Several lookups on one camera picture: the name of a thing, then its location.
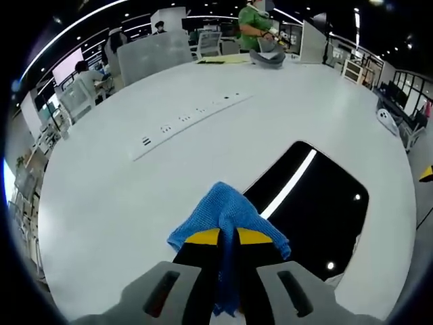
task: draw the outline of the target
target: monitor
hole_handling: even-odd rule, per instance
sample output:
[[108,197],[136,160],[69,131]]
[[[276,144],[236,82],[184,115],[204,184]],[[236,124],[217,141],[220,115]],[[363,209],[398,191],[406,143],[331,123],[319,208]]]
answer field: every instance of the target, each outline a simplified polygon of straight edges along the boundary
[[60,62],[53,69],[53,76],[55,83],[61,85],[62,82],[68,78],[75,71],[75,64],[78,61],[83,61],[83,53],[81,49],[76,50],[74,53],[69,55],[65,60]]
[[289,240],[289,261],[322,280],[344,273],[364,225],[369,194],[342,167],[296,142],[244,196]]
[[397,104],[399,104],[402,107],[406,106],[407,103],[407,95],[406,93],[398,88],[398,86],[393,83],[392,81],[388,84],[388,90],[386,92],[386,95],[391,100],[395,101]]

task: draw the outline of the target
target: green shirt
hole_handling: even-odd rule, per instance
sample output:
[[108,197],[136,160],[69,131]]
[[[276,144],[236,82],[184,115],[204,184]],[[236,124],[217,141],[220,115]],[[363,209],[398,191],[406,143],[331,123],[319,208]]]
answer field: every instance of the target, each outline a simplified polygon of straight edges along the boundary
[[[260,16],[256,10],[250,7],[245,7],[239,13],[239,25],[250,25],[251,27],[267,32],[272,27],[272,21]],[[248,36],[242,34],[241,40],[243,48],[255,49],[258,51],[259,47],[257,38],[257,36]]]

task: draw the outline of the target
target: blue cloth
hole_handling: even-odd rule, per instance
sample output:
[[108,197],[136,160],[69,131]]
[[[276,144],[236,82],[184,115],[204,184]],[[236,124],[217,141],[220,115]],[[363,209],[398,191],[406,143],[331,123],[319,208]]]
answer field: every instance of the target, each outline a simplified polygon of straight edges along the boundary
[[231,186],[219,182],[203,197],[188,220],[168,237],[167,242],[179,251],[188,237],[212,228],[222,230],[224,247],[214,314],[217,316],[225,311],[234,316],[235,310],[239,307],[239,294],[233,285],[232,266],[235,228],[256,230],[272,238],[284,259],[290,255],[289,241],[257,213],[256,208],[245,196]]

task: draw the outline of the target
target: person in cap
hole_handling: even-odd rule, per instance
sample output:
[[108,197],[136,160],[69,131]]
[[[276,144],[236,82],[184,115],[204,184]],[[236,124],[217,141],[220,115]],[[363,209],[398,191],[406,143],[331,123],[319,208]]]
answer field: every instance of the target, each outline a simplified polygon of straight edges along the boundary
[[161,20],[155,24],[156,32],[153,33],[153,35],[158,35],[162,33],[167,33],[164,30],[164,22]]

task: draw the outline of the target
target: white table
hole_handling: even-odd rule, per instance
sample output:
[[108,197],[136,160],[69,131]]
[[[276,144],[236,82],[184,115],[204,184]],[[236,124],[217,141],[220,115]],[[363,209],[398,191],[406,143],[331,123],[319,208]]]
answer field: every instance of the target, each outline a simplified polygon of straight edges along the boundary
[[[138,161],[127,148],[216,96],[252,100],[174,136]],[[323,65],[184,64],[108,98],[54,148],[41,192],[39,238],[53,298],[68,319],[102,313],[122,289],[175,252],[168,235],[217,181],[243,192],[295,141],[346,169],[370,201],[339,304],[384,319],[411,262],[415,194],[403,145],[375,117],[378,98]],[[211,324],[239,324],[227,316]]]

